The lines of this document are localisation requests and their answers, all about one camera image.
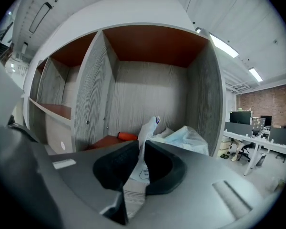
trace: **desk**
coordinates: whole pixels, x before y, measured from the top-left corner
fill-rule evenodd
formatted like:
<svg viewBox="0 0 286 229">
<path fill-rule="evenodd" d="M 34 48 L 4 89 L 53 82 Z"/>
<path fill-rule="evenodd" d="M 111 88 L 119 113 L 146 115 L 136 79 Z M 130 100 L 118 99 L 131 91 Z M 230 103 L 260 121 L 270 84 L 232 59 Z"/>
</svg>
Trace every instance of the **desk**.
<svg viewBox="0 0 286 229">
<path fill-rule="evenodd" d="M 227 137 L 230 137 L 236 140 L 240 140 L 240 141 L 245 140 L 245 141 L 256 144 L 250 163 L 246 171 L 244 172 L 244 176 L 248 175 L 250 168 L 253 168 L 256 165 L 257 153 L 261 149 L 262 146 L 264 146 L 264 148 L 268 150 L 273 150 L 273 151 L 276 151 L 282 154 L 286 154 L 286 145 L 271 143 L 259 137 L 254 138 L 254 137 L 235 134 L 233 132 L 228 132 L 228 131 L 224 131 L 224 136 L 227 136 Z"/>
</svg>

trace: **white ceiling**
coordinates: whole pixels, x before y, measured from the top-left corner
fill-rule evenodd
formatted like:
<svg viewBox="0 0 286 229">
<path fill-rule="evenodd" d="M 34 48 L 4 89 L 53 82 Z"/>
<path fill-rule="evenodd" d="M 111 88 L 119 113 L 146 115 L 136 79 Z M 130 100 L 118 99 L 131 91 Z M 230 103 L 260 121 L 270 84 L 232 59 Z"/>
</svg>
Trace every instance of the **white ceiling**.
<svg viewBox="0 0 286 229">
<path fill-rule="evenodd" d="M 29 44 L 33 56 L 51 33 L 70 15 L 100 0 L 22 0 L 15 20 L 15 50 Z M 34 34 L 29 27 L 43 3 L 53 9 Z M 234 93 L 247 92 L 286 82 L 286 29 L 268 0 L 179 0 L 196 27 L 204 28 L 238 51 L 232 59 L 218 50 L 226 86 Z M 263 79 L 258 83 L 248 69 Z"/>
</svg>

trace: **gray floor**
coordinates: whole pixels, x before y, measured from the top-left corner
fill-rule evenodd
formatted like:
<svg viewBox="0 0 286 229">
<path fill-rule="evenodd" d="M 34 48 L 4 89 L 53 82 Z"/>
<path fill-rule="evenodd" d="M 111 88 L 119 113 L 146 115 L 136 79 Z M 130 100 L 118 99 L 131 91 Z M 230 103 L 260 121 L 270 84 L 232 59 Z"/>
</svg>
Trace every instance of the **gray floor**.
<svg viewBox="0 0 286 229">
<path fill-rule="evenodd" d="M 262 148 L 261 152 L 267 154 L 266 149 Z M 280 157 L 276 159 L 277 154 L 277 152 L 270 151 L 270 153 L 267 154 L 262 166 L 251 169 L 247 176 L 244 176 L 246 167 L 249 164 L 246 158 L 242 157 L 240 161 L 235 162 L 231 161 L 231 158 L 234 155 L 230 155 L 228 159 L 217 159 L 238 173 L 241 177 L 247 181 L 250 181 L 257 188 L 259 193 L 266 198 L 273 192 L 273 186 L 276 183 L 275 181 L 282 179 L 286 182 L 286 161 L 283 163 L 283 160 Z"/>
</svg>

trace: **office chair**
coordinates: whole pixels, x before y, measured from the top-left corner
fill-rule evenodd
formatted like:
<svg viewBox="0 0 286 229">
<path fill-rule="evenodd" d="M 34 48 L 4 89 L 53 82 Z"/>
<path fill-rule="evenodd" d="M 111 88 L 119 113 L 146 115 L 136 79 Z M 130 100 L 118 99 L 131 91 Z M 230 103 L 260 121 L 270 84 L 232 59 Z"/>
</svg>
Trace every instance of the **office chair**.
<svg viewBox="0 0 286 229">
<path fill-rule="evenodd" d="M 247 144 L 247 145 L 243 146 L 242 150 L 238 153 L 238 154 L 240 154 L 240 157 L 237 159 L 237 161 L 240 161 L 241 157 L 244 156 L 245 158 L 248 159 L 248 162 L 250 162 L 251 159 L 249 158 L 249 151 L 248 151 L 248 149 L 249 148 L 254 148 L 253 144 L 254 143 L 250 143 L 250 144 Z"/>
</svg>

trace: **brick wall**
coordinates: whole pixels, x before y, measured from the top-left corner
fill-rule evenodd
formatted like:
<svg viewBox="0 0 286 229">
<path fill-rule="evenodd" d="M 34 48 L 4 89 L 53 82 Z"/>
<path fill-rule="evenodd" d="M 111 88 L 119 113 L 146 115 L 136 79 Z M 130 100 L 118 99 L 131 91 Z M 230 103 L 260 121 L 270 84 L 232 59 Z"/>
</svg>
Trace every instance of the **brick wall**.
<svg viewBox="0 0 286 229">
<path fill-rule="evenodd" d="M 271 115 L 273 125 L 286 124 L 286 85 L 237 95 L 237 108 L 251 108 L 254 117 Z"/>
</svg>

